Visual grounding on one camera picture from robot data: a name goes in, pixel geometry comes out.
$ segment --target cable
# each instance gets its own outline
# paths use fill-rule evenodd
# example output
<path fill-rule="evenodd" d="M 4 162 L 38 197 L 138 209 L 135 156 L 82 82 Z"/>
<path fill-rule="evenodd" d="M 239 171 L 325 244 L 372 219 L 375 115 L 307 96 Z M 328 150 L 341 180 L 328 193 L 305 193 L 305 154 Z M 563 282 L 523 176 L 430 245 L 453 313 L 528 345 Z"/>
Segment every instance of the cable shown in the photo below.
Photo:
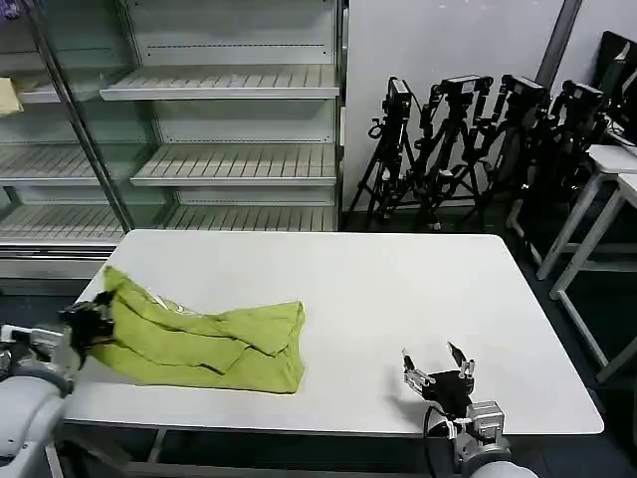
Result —
<path fill-rule="evenodd" d="M 425 440 L 425 464 L 427 465 L 427 470 L 429 471 L 429 475 L 431 475 L 431 478 L 438 478 L 438 475 L 436 475 L 436 471 L 434 470 L 434 465 L 431 462 L 431 453 L 429 451 L 429 440 L 427 439 L 428 438 L 427 435 L 429 433 L 429 418 L 431 418 L 431 412 L 433 410 L 434 410 L 433 406 L 430 406 L 429 408 L 427 408 L 427 412 L 425 413 L 425 422 L 423 424 L 422 436 Z"/>
<path fill-rule="evenodd" d="M 409 88 L 409 85 L 407 84 L 407 82 L 405 82 L 403 80 L 402 83 L 405 84 L 405 88 L 409 92 L 409 95 L 411 95 L 411 98 L 413 98 L 414 102 L 416 103 L 416 108 L 418 109 L 418 112 L 420 112 L 420 115 L 422 115 L 422 108 L 420 107 L 420 103 L 418 102 L 418 98 L 416 98 L 416 96 L 414 95 L 414 92 L 411 91 L 411 88 Z"/>

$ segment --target wire shelf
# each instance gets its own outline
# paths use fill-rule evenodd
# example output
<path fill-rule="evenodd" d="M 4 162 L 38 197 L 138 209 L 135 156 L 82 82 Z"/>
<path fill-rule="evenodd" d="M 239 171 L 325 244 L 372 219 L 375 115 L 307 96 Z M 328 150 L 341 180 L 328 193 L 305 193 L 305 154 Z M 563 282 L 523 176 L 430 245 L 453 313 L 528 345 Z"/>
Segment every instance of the wire shelf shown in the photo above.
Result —
<path fill-rule="evenodd" d="M 115 180 L 130 177 L 142 144 L 105 144 L 106 168 Z M 0 185 L 99 186 L 78 144 L 8 144 L 0 146 Z"/>
<path fill-rule="evenodd" d="M 106 88 L 108 84 L 104 73 L 96 70 L 71 70 L 69 82 L 71 90 L 79 102 L 98 98 L 100 89 Z M 60 102 L 58 93 L 45 72 L 16 75 L 14 83 L 18 98 L 23 104 Z"/>
<path fill-rule="evenodd" d="M 180 205 L 166 229 L 315 231 L 334 229 L 334 207 Z"/>
<path fill-rule="evenodd" d="M 117 244 L 123 237 L 107 205 L 22 205 L 0 221 L 0 242 Z"/>
<path fill-rule="evenodd" d="M 334 186 L 333 144 L 164 144 L 130 180 L 143 186 Z"/>
<path fill-rule="evenodd" d="M 339 95 L 333 65 L 142 67 L 100 91 L 106 101 L 325 99 Z"/>

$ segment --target metal pole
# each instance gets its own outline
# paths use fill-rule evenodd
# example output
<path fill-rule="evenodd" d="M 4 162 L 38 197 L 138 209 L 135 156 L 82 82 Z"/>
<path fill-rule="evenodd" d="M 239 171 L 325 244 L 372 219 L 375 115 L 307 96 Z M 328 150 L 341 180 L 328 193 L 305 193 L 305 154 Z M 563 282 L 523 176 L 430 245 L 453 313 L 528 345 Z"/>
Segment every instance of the metal pole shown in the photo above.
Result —
<path fill-rule="evenodd" d="M 40 7 L 33 0 L 18 0 L 20 10 L 27 19 L 27 25 L 33 41 L 42 57 L 47 72 L 51 77 L 60 102 L 64 105 L 70 117 L 71 126 L 78 137 L 78 141 L 84 150 L 87 160 L 93 169 L 100 186 L 106 196 L 115 217 L 119 221 L 124 233 L 134 229 L 132 216 L 122 201 L 119 191 L 113 183 L 106 169 L 104 158 L 97 147 L 89 129 L 80 114 L 78 103 L 69 87 L 69 80 L 66 73 L 60 66 L 55 53 L 51 47 L 51 39 L 45 21 L 42 17 Z"/>
<path fill-rule="evenodd" d="M 536 83 L 547 88 L 552 87 L 582 3 L 583 0 L 564 0 L 539 70 L 537 70 Z"/>

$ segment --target green cloth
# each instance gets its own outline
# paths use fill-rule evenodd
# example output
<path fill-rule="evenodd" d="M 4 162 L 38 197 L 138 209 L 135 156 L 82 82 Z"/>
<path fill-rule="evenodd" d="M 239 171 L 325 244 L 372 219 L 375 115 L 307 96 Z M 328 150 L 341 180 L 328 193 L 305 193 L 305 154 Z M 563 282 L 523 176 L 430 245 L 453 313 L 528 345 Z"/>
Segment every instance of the green cloth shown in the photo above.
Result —
<path fill-rule="evenodd" d="M 113 267 L 114 342 L 92 348 L 103 364 L 143 383 L 294 393 L 304 373 L 300 302 L 203 315 L 151 293 Z"/>

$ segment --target dark floor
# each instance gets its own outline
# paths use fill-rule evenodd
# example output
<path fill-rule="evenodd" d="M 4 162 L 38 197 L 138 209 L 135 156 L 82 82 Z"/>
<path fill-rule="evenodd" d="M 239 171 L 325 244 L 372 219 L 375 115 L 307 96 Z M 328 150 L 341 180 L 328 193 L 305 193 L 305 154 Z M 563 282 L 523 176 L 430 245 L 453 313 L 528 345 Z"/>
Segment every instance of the dark floor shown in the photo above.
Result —
<path fill-rule="evenodd" d="M 477 220 L 465 224 L 458 230 L 458 210 L 442 214 L 443 232 L 477 232 L 483 230 Z M 382 231 L 411 232 L 413 214 L 407 212 L 392 218 L 390 224 L 378 228 Z M 350 230 L 359 230 L 361 217 L 350 223 Z M 620 224 L 635 224 L 630 216 Z M 551 225 L 542 224 L 542 237 L 550 237 L 559 227 L 559 218 Z M 617 235 L 625 238 L 632 234 L 625 229 Z M 633 406 L 634 376 L 631 370 L 619 379 L 603 387 L 595 384 L 596 364 L 591 358 L 577 330 L 558 303 L 548 297 L 552 280 L 539 282 L 534 275 L 534 266 L 524 244 L 505 231 L 503 215 L 498 209 L 490 211 L 484 231 L 502 235 L 516 257 L 522 272 L 543 307 L 555 332 L 573 361 L 584 383 L 589 387 L 606 423 L 605 431 L 598 436 L 524 438 L 515 437 L 514 449 L 518 461 L 531 468 L 540 478 L 637 478 L 637 467 L 633 464 Z M 546 247 L 549 240 L 543 241 Z M 613 355 L 637 336 L 637 321 L 634 318 L 634 303 L 637 299 L 637 281 L 633 276 L 617 273 L 582 273 L 573 283 L 569 294 L 582 317 L 598 337 L 605 350 Z M 0 323 L 25 326 L 49 323 L 56 320 L 56 311 L 70 304 L 75 296 L 35 297 L 0 296 Z M 147 450 L 152 436 L 141 432 L 121 431 L 120 435 L 133 443 L 132 449 Z M 217 466 L 259 466 L 274 468 L 298 468 L 323 470 L 337 466 L 340 470 L 403 472 L 423 470 L 420 443 L 415 440 L 378 439 L 330 439 L 328 437 L 292 440 L 270 435 L 234 434 L 188 434 L 175 433 L 168 442 L 172 446 L 162 455 L 166 462 L 177 456 L 187 457 L 192 463 L 215 464 Z M 233 446 L 242 450 L 237 454 Z M 107 476 L 96 472 L 91 476 Z"/>

